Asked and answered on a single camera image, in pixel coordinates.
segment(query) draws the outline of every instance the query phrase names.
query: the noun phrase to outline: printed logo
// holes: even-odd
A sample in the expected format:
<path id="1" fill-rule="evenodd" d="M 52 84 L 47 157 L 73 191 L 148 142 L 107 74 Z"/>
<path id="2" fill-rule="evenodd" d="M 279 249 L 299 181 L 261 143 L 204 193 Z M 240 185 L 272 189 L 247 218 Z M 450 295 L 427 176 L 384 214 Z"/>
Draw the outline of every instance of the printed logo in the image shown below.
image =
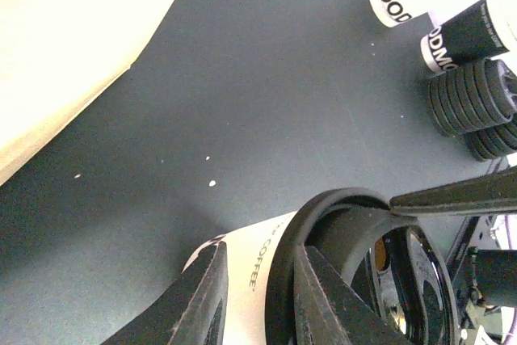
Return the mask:
<path id="1" fill-rule="evenodd" d="M 285 220 L 280 222 L 271 231 L 271 236 L 275 236 L 276 231 L 279 229 L 280 226 L 282 226 L 282 224 L 284 222 L 285 222 Z M 256 259 L 255 265 L 254 265 L 254 270 L 251 272 L 251 277 L 250 277 L 250 287 L 252 288 L 253 291 L 255 291 L 255 286 L 257 285 L 257 278 L 259 277 L 260 265 L 262 264 L 263 256 L 266 254 L 267 248 L 269 247 L 270 244 L 271 244 L 271 238 L 268 238 L 263 243 L 262 247 L 260 248 L 260 251 L 258 252 L 257 259 Z"/>
<path id="2" fill-rule="evenodd" d="M 443 44 L 442 27 L 438 26 L 427 36 L 429 51 L 436 65 L 444 72 L 458 67 L 450 57 L 446 57 L 447 48 Z"/>
<path id="3" fill-rule="evenodd" d="M 481 17 L 483 18 L 483 22 L 485 23 L 486 31 L 490 34 L 490 39 L 494 42 L 496 48 L 502 48 L 501 40 L 498 35 L 495 33 L 494 26 L 492 21 L 490 20 L 490 16 L 488 11 L 486 10 L 486 3 L 481 4 Z"/>
<path id="4" fill-rule="evenodd" d="M 388 11 L 388 14 L 392 17 L 392 19 L 396 22 L 403 23 L 412 19 L 413 17 L 404 12 L 404 7 L 401 3 L 395 0 L 381 0 L 385 4 L 385 8 Z"/>

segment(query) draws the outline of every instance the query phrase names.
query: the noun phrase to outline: black cylinder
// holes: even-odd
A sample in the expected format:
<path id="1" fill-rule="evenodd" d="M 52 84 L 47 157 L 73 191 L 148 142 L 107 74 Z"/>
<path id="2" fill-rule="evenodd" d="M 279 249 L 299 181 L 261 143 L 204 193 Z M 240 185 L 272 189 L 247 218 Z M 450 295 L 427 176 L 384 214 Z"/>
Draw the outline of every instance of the black cylinder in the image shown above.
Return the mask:
<path id="1" fill-rule="evenodd" d="M 517 250 L 479 250 L 475 274 L 487 305 L 517 308 Z"/>

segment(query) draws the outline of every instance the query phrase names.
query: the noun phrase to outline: dark gray table surface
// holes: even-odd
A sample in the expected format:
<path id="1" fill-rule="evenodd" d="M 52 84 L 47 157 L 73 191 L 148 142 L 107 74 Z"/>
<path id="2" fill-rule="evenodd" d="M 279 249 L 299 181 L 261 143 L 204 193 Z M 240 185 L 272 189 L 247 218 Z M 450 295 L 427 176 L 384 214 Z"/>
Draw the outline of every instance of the dark gray table surface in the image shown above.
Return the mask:
<path id="1" fill-rule="evenodd" d="M 368 0 L 176 0 L 134 66 L 0 188 L 0 343 L 99 343 L 201 242 L 320 191 L 484 174 L 427 116 L 430 30 L 383 27 Z M 459 224 L 427 222 L 444 253 Z"/>

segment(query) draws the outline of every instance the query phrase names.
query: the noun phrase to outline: beige paper sheet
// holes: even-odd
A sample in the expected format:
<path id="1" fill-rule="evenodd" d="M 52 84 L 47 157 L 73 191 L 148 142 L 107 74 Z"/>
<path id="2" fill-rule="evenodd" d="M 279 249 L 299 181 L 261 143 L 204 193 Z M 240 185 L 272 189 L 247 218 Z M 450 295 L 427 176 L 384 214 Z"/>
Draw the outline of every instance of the beige paper sheet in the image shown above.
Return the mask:
<path id="1" fill-rule="evenodd" d="M 137 59 L 174 0 L 0 0 L 0 185 Z"/>

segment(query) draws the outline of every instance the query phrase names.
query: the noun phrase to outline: stacked black lids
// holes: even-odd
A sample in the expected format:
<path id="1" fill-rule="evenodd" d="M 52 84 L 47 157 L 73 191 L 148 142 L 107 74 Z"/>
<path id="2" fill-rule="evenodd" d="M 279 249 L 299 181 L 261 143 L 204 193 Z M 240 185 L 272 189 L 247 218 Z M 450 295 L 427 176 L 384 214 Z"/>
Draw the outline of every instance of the stacked black lids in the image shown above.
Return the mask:
<path id="1" fill-rule="evenodd" d="M 478 160 L 517 152 L 517 77 L 501 60 L 480 60 L 428 82 L 436 128 L 446 136 L 466 135 Z"/>

